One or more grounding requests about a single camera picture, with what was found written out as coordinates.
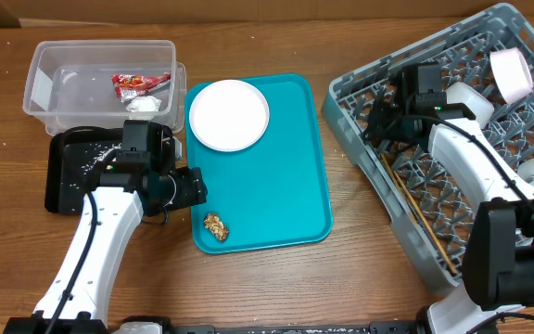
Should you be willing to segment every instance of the white tissue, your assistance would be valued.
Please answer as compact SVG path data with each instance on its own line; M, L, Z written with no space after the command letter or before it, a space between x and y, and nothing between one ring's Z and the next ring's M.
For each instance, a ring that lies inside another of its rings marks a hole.
M159 99L153 96L139 96L133 99L127 111L129 112L146 112L146 111L158 111L159 105L162 103ZM130 120L145 120L149 121L153 119L153 116L129 116Z

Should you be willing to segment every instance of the dish rack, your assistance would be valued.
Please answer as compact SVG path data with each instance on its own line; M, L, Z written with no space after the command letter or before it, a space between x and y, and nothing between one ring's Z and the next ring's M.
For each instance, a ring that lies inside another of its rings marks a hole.
M456 82L474 87L494 105L483 133L504 160L516 171L534 157L533 92L507 105L490 68L490 52L517 47L525 56L534 82L534 29L513 6L498 4L437 32L397 52L350 71L330 85L323 115L350 161L358 165L373 184L391 218L391 228L427 288L445 295L461 281L460 268L475 215L442 165L420 148L398 154L390 169L396 171L416 204L431 224L439 246L456 268L451 273L441 250L414 219L412 208L391 180L380 156L401 149L383 141L363 143L361 133L375 99L394 95L388 78L405 65L437 61L442 67L444 88ZM517 243L529 243L520 234Z

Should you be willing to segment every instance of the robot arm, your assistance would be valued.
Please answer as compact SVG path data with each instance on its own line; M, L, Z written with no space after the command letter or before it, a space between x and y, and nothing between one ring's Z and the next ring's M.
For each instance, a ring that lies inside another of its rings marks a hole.
M166 222L168 211L206 201L208 191L201 171L175 168L179 143L170 128L126 121L121 144L123 149L109 153L104 163L95 165L85 185L94 196L98 224L75 285L68 287L68 282L91 233L93 213L87 194L75 237L53 284L32 317L10 318L4 333L43 333L51 322L55 324L53 333L108 333L110 293L127 243L143 216L164 212ZM51 318L66 289L70 297L56 322ZM163 326L159 322L134 320L120 332L162 333L170 323Z
M534 244L515 246L517 228L534 237L534 216L528 204L530 200L534 207L534 186L491 147L472 110L463 103L447 103L437 63L406 66L393 84L394 101L375 102L364 139L419 144L446 168L476 212L463 259L464 283L420 315L426 332L464 334L497 313L534 306ZM455 125L477 142L438 120ZM488 148L515 181L524 201L478 145Z
M61 319L75 319L78 313L87 312L92 319L108 323L110 293L121 265L127 243L140 224L144 210L136 191L123 191L122 187L99 187L93 193L98 208L98 221L92 247L82 271L71 291L71 296L61 313ZM92 208L84 196L82 218L75 237L65 256L53 284L36 304L35 313L43 312L43 318L51 318L61 293L82 254L90 231Z

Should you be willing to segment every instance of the paper plate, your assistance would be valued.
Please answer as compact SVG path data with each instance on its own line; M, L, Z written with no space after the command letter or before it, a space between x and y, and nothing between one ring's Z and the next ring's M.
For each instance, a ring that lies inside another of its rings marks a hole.
M269 123L269 106L259 89L239 80L205 87L193 100L189 124L208 148L234 152L261 138Z

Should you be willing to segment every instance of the plastic tray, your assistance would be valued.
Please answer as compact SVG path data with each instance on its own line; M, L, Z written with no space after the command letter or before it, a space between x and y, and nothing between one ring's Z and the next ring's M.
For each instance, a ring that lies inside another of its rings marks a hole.
M170 84L152 93L159 111L133 113L114 92L113 74L160 76ZM23 109L45 124L50 135L80 125L120 128L130 117L183 129L186 72L176 61L171 41L90 40L41 42L34 51L26 80Z
M208 201L191 208L193 239L210 254L320 241L333 227L323 151L309 83L296 74L243 79L267 99L270 120L253 146L219 152L203 146L186 126L187 160L200 167ZM195 96L186 96L185 117ZM204 227L216 212L230 228L224 242Z
M484 135L515 170L534 157L534 90L514 105L506 105L491 76L489 54L518 47L525 55L534 81L534 29L513 7L492 6L426 39L351 71L329 85L323 115L354 164L360 166L383 200L391 228L413 265L434 293L447 294L461 281L452 276L422 227L410 216L410 207L393 185L378 154L388 152L388 141L373 147L360 133L375 98L392 98L388 77L402 66L422 61L442 65L446 87L461 81L470 84L494 104L495 112ZM474 214L444 168L419 148L400 155L393 170L406 180L428 222L451 261L460 270ZM528 240L518 236L517 242Z
M78 186L78 180L61 159L59 140L62 134L53 136L48 152L48 170L46 173L46 191L44 207L53 213L81 214L84 191ZM75 133L68 138L63 148L71 163L87 179L96 159L113 148L119 148L122 140L122 128L104 133Z

